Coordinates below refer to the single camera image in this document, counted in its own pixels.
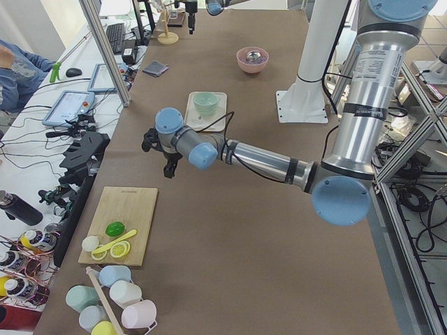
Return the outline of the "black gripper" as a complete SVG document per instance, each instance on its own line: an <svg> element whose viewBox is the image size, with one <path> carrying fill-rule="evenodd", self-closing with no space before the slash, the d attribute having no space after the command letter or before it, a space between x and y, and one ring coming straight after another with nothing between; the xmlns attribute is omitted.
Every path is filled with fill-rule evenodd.
<svg viewBox="0 0 447 335"><path fill-rule="evenodd" d="M179 5L183 3L185 5L185 11L188 15L188 28L189 33L193 34L195 31L196 18L195 14L198 12L198 2L196 0L174 0L174 7L179 8Z"/></svg>
<svg viewBox="0 0 447 335"><path fill-rule="evenodd" d="M164 157L167 159L167 163L163 168L164 177L173 178L175 176L177 164L178 161L182 158L182 155L177 152L171 153L167 149L164 149L159 139L159 133L155 128L150 128L143 135L141 147L144 152L148 152L151 149L154 149L163 153Z"/></svg>

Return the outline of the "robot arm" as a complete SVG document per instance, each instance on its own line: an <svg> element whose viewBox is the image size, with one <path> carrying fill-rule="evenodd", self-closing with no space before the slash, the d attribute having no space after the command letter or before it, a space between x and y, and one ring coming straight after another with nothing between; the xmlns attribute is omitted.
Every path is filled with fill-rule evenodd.
<svg viewBox="0 0 447 335"><path fill-rule="evenodd" d="M205 9L209 15L217 16L222 13L225 8L244 2L247 2L247 0L206 0ZM198 2L193 0L174 0L174 7L179 8L180 3L185 5L185 11L188 13L189 34L193 35L196 23L195 15L198 12Z"/></svg>
<svg viewBox="0 0 447 335"><path fill-rule="evenodd" d="M225 135L201 135L167 107L143 137L143 151L160 151L171 178L181 158L204 170L216 160L239 164L258 176L299 186L312 197L315 212L334 225L353 225L366 217L371 202L371 165L405 53L416 46L434 1L363 1L358 18L356 60L337 137L329 156L306 163Z"/></svg>

